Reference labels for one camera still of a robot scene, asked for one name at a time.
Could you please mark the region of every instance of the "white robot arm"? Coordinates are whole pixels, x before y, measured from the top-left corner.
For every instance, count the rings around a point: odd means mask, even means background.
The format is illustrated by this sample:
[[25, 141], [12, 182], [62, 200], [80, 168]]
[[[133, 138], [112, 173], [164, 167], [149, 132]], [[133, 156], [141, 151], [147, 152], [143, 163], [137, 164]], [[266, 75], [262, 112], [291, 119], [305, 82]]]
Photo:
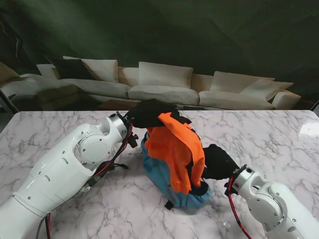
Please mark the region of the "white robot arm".
[[24, 238], [48, 213], [73, 197], [98, 166], [113, 157], [113, 146], [128, 134], [125, 121], [114, 114], [100, 125], [82, 124], [43, 155], [19, 190], [1, 205], [0, 239]]
[[318, 238], [319, 222], [286, 185], [267, 182], [246, 166], [240, 171], [232, 189], [247, 201], [250, 213], [262, 223], [268, 239]]

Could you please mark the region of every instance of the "white marble surface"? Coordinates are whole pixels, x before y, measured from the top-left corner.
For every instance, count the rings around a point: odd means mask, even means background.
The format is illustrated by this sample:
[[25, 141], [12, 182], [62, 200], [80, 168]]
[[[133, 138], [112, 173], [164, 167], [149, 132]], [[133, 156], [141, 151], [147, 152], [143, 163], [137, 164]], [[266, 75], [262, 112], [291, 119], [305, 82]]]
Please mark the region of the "white marble surface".
[[[17, 190], [30, 167], [77, 125], [98, 124], [113, 112], [21, 112], [0, 134], [0, 204]], [[319, 219], [319, 119], [309, 111], [184, 111], [203, 146], [216, 143], [239, 165], [286, 184]], [[135, 129], [140, 138], [144, 129]], [[139, 147], [90, 192], [52, 214], [53, 239], [244, 239], [224, 195], [223, 181], [208, 180], [215, 194], [196, 213], [164, 208], [166, 199], [143, 173]], [[234, 196], [243, 225], [265, 239], [246, 203]], [[29, 238], [34, 238], [34, 230]]]

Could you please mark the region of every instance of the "dark green curtain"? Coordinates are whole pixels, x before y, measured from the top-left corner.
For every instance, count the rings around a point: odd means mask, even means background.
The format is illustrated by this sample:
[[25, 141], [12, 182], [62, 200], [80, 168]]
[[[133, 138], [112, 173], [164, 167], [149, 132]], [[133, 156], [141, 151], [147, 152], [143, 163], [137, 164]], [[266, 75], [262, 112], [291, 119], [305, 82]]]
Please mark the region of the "dark green curtain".
[[45, 53], [275, 77], [319, 90], [317, 0], [2, 0], [33, 64]]

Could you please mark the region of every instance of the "orange shirt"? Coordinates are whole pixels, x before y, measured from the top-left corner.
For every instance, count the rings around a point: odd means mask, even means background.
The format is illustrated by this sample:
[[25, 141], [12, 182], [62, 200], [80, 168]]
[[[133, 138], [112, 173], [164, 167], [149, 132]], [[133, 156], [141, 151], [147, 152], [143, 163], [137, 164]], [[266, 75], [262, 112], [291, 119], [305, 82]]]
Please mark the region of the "orange shirt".
[[[181, 124], [170, 117], [171, 113], [158, 116], [165, 126], [150, 127], [150, 137], [145, 142], [149, 156], [165, 161], [170, 168], [171, 187], [176, 192], [188, 194], [191, 183], [200, 187], [200, 178], [205, 166], [205, 155], [197, 134], [187, 123]], [[189, 180], [186, 166], [193, 161]]]

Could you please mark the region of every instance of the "black cable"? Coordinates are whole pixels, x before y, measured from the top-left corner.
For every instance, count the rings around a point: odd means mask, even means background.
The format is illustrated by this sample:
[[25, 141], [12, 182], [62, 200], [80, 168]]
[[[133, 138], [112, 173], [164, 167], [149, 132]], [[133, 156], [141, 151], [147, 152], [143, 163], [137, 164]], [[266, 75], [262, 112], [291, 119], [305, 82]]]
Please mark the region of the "black cable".
[[40, 229], [41, 229], [41, 226], [44, 222], [45, 218], [43, 218], [41, 221], [40, 221], [40, 224], [38, 226], [38, 230], [36, 231], [36, 236], [35, 236], [35, 239], [38, 239], [39, 238], [39, 234], [40, 234]]

